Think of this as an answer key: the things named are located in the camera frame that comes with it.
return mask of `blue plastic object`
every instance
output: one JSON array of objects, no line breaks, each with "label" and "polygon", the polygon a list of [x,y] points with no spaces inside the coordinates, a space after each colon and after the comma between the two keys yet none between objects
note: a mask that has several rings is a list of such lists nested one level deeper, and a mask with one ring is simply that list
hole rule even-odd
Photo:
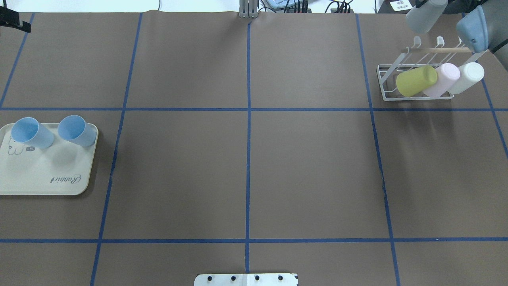
[{"label": "blue plastic object", "polygon": [[41,149],[48,148],[55,140],[55,135],[32,117],[18,120],[12,127],[11,137],[16,142]]},{"label": "blue plastic object", "polygon": [[476,7],[457,23],[457,33],[473,52],[482,52],[489,48],[487,21],[482,6]]},{"label": "blue plastic object", "polygon": [[97,136],[94,129],[79,115],[67,116],[60,121],[58,135],[64,140],[83,147],[93,145]]}]

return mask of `sticker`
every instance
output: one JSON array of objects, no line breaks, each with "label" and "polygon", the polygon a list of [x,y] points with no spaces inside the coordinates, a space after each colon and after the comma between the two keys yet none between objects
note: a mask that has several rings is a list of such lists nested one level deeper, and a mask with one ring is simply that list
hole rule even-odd
[{"label": "sticker", "polygon": [[409,0],[392,1],[390,5],[392,5],[393,11],[404,11],[412,8]]}]

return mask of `white tray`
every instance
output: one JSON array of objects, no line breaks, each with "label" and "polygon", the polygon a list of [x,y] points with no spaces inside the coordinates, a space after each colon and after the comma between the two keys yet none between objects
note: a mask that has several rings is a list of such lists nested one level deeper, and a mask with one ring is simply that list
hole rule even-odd
[{"label": "white tray", "polygon": [[43,123],[55,141],[46,149],[18,143],[11,138],[14,124],[0,129],[0,195],[77,195],[88,186],[95,144],[82,147],[58,136],[58,123]]}]

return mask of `dish rack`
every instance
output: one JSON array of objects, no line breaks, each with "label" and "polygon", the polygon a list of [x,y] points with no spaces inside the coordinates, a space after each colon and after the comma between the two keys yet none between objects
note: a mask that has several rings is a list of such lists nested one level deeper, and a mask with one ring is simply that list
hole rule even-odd
[{"label": "dish rack", "polygon": [[[432,98],[426,96],[420,92],[412,97],[405,97],[397,90],[395,79],[397,76],[405,71],[421,67],[424,65],[430,65],[433,68],[437,68],[444,63],[448,63],[458,53],[471,53],[471,51],[464,47],[465,44],[459,38],[459,44],[455,47],[444,47],[444,38],[439,36],[436,38],[436,46],[433,48],[421,48],[422,39],[419,36],[415,36],[413,39],[413,45],[406,47],[401,50],[399,57],[391,65],[378,65],[377,66],[377,79],[379,81],[379,87],[383,100],[385,101],[400,101],[400,100],[435,100],[435,99],[452,99],[453,94],[445,92],[440,97]],[[474,53],[464,64],[471,63],[480,58],[485,51]],[[410,58],[413,54],[424,54],[418,61],[410,63]],[[446,54],[439,62],[436,60],[438,54]]]}]

